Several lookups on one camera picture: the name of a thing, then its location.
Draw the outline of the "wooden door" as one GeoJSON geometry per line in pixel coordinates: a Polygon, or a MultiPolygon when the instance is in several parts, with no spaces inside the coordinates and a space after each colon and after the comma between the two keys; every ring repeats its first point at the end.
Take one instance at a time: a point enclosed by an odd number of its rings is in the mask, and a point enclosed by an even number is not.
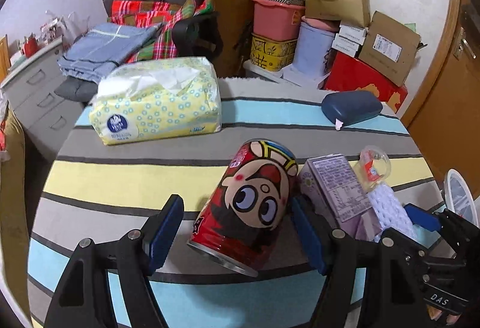
{"type": "Polygon", "coordinates": [[[455,169],[479,197],[479,11],[470,0],[449,0],[432,63],[401,120],[436,180],[455,169]],[[453,55],[460,27],[475,60],[453,55]]]}

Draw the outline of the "light blue cylinder container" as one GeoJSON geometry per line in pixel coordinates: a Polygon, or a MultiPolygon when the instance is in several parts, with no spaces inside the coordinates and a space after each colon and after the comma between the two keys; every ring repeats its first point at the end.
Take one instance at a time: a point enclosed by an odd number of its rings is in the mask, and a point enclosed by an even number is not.
{"type": "Polygon", "coordinates": [[[338,30],[338,25],[331,21],[302,17],[293,66],[310,78],[324,76],[338,30]]]}

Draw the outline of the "white foam fruit net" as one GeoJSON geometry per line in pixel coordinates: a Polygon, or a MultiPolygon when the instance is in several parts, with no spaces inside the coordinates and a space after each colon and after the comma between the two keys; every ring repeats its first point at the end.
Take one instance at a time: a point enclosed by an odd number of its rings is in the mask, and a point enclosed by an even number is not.
{"type": "Polygon", "coordinates": [[[380,233],[375,237],[376,241],[384,230],[390,228],[416,241],[413,223],[391,187],[384,182],[378,183],[367,196],[380,226],[380,233]]]}

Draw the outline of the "cardboard box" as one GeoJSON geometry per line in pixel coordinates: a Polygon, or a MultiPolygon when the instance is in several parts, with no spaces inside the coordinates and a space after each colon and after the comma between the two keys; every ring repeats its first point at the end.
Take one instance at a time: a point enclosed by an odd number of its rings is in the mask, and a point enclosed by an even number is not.
{"type": "Polygon", "coordinates": [[[375,11],[358,59],[402,87],[422,38],[406,25],[375,11]]]}

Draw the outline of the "small clear plastic cup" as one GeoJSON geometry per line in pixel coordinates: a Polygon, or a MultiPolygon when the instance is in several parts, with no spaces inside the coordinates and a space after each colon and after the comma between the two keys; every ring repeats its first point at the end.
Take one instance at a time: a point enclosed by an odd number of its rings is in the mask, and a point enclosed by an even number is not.
{"type": "Polygon", "coordinates": [[[391,161],[381,148],[369,145],[360,152],[353,170],[363,190],[368,193],[391,174],[391,161]]]}

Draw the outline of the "striped table cloth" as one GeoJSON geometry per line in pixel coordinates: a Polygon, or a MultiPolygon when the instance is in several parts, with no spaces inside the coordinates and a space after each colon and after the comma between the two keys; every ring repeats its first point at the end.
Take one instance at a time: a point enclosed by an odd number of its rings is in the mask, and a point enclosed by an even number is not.
{"type": "Polygon", "coordinates": [[[321,112],[322,90],[241,78],[222,79],[219,89],[222,128],[215,134],[106,146],[88,114],[78,118],[49,171],[32,227],[28,299],[36,327],[80,240],[116,240],[173,194],[184,200],[184,220],[151,279],[171,327],[306,326],[325,279],[309,266],[289,221],[257,278],[235,274],[186,244],[230,160],[251,139],[279,142],[300,163],[332,153],[356,162],[375,145],[391,159],[387,183],[400,202],[428,211],[442,205],[429,166],[390,108],[336,130],[321,112]]]}

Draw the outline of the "white trash bin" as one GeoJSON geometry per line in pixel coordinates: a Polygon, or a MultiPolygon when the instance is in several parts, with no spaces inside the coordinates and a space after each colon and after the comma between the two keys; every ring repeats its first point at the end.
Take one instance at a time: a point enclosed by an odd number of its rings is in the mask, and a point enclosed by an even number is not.
{"type": "Polygon", "coordinates": [[[443,195],[449,210],[479,227],[479,217],[473,196],[465,179],[457,170],[448,170],[443,181],[443,195]]]}

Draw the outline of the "purple drink carton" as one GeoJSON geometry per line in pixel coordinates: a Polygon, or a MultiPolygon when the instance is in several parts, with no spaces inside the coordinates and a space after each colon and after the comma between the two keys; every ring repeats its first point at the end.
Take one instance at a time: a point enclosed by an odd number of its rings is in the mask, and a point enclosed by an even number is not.
{"type": "Polygon", "coordinates": [[[373,206],[341,154],[307,159],[299,172],[301,192],[330,226],[358,240],[372,241],[382,230],[373,206]]]}

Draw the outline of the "blue folded cloth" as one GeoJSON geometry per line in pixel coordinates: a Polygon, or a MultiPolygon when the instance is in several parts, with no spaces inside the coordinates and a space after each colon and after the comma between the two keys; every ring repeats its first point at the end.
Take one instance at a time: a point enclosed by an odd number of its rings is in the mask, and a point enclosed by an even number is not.
{"type": "Polygon", "coordinates": [[[60,71],[65,76],[98,84],[151,41],[160,28],[110,22],[97,25],[58,59],[60,71]]]}

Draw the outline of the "grey drawer cabinet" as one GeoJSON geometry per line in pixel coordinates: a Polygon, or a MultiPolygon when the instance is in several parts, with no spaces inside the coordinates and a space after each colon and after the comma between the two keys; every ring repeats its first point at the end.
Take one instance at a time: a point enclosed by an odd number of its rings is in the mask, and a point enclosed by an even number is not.
{"type": "Polygon", "coordinates": [[[65,80],[58,66],[63,51],[62,39],[55,39],[13,69],[1,84],[25,133],[49,162],[57,157],[84,109],[82,103],[55,94],[65,80]]]}

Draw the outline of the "black office chair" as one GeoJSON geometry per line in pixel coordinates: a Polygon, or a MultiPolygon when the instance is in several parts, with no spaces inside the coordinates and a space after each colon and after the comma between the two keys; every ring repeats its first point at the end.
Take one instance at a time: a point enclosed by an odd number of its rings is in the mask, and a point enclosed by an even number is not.
{"type": "Polygon", "coordinates": [[[172,40],[177,56],[204,56],[210,62],[218,58],[224,47],[218,17],[219,12],[214,11],[176,22],[172,29],[172,40]]]}

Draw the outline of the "red cartoon drink can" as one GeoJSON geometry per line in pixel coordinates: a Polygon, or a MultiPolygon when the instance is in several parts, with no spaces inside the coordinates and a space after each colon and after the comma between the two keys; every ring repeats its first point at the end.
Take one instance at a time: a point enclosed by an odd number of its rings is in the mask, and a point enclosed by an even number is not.
{"type": "Polygon", "coordinates": [[[245,142],[195,220],[187,245],[224,268],[257,277],[278,238],[299,164],[278,142],[245,142]]]}

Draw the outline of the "yellow tissue pack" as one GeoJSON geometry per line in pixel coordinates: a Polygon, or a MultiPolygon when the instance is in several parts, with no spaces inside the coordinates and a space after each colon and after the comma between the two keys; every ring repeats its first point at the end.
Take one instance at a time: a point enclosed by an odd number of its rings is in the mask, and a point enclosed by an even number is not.
{"type": "Polygon", "coordinates": [[[221,95],[204,57],[125,64],[100,81],[89,122],[106,145],[212,134],[221,95]]]}

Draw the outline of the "white small boxes stack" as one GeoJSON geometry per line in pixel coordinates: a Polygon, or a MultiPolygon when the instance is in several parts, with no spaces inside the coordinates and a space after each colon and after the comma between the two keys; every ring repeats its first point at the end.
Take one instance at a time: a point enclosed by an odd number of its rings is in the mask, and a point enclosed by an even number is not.
{"type": "Polygon", "coordinates": [[[332,48],[347,56],[356,58],[365,43],[367,34],[367,28],[357,27],[341,21],[339,31],[335,34],[332,48]]]}

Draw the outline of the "red plaid blanket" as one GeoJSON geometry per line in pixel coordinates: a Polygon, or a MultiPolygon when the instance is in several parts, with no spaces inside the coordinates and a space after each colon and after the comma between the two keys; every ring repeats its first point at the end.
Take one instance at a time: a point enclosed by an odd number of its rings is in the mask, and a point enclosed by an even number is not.
{"type": "Polygon", "coordinates": [[[182,5],[163,1],[113,0],[107,21],[137,28],[156,28],[153,38],[126,60],[127,64],[143,60],[179,57],[173,40],[174,26],[182,20],[212,13],[214,0],[186,0],[182,5]]]}

